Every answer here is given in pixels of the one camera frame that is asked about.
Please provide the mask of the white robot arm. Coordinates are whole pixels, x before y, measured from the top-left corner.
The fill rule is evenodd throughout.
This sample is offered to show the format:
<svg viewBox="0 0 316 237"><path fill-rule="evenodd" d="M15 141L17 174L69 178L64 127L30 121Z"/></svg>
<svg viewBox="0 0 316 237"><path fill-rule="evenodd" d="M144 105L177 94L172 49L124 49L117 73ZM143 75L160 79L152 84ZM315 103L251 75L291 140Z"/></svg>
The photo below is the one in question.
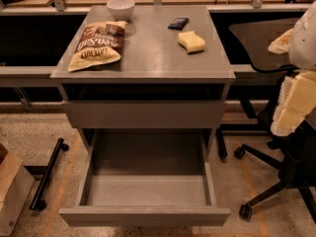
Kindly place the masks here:
<svg viewBox="0 0 316 237"><path fill-rule="evenodd" d="M269 52L287 52L290 63L300 69L281 83L271 124L274 135L288 136L316 108L316 2L292 29L270 44Z"/></svg>

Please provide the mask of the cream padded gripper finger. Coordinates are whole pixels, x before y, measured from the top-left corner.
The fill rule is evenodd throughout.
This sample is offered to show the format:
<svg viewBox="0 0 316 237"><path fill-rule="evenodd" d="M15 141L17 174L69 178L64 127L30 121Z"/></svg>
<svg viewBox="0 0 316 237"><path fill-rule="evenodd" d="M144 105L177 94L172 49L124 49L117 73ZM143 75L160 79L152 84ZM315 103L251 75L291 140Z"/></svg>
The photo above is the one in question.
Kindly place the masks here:
<svg viewBox="0 0 316 237"><path fill-rule="evenodd" d="M283 33L280 37L278 37L270 43L268 51L276 54L288 53L291 35L292 29Z"/></svg>

